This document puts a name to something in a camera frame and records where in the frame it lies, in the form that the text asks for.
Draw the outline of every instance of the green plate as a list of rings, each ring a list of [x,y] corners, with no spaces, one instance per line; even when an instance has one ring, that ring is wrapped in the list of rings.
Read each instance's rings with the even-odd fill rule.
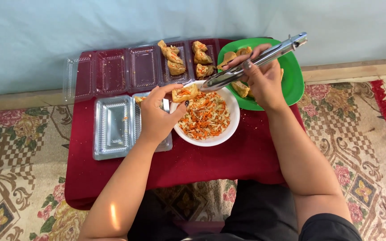
[[[274,46],[279,44],[280,41],[266,38],[251,38],[228,43],[221,49],[220,53],[218,54],[218,64],[222,63],[224,54],[227,52],[232,51],[236,53],[236,51],[238,51],[240,48],[246,48],[248,46],[254,48],[263,43],[270,43],[272,46]],[[281,65],[281,68],[284,69],[284,75],[282,76],[282,94],[284,95],[285,101],[289,106],[296,104],[301,99],[304,92],[303,75],[302,71],[300,70],[299,63],[297,62],[293,52],[289,52],[279,57],[278,61]],[[241,98],[231,85],[227,85],[226,87],[236,97],[240,108],[251,111],[263,110],[263,108],[260,107],[253,98],[248,96]]]

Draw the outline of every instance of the black shirt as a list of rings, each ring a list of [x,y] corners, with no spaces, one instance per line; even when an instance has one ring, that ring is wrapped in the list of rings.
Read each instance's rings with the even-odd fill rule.
[[[251,241],[228,233],[192,235],[183,241]],[[302,227],[299,241],[361,241],[358,230],[343,217],[334,214],[316,214]]]

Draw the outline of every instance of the stainless steel tongs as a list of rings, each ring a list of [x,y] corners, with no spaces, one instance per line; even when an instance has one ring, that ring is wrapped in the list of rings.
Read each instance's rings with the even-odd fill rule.
[[[257,58],[251,60],[253,64],[263,65],[277,59],[284,54],[295,51],[297,47],[305,44],[308,39],[307,34],[302,32],[294,37],[288,35],[286,41],[281,42],[265,51],[263,51]],[[220,90],[224,86],[230,84],[244,75],[244,69],[241,66],[242,63],[228,70],[222,71],[218,74],[214,74],[208,80],[206,80],[200,88],[202,92],[212,92]]]

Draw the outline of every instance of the black pants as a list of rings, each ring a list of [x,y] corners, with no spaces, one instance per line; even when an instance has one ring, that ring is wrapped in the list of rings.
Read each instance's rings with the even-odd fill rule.
[[[188,236],[162,210],[157,197],[145,192],[129,241],[180,241]],[[298,239],[296,212],[290,190],[254,180],[238,180],[238,191],[222,233],[258,241]]]

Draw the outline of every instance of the floral carpet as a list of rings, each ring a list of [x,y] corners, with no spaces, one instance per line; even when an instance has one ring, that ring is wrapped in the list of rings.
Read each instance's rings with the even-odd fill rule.
[[[364,240],[386,240],[386,102],[382,82],[307,85],[306,132],[333,166]],[[87,211],[65,202],[72,106],[0,111],[0,240],[75,240]],[[223,221],[236,181],[154,191],[177,220]]]

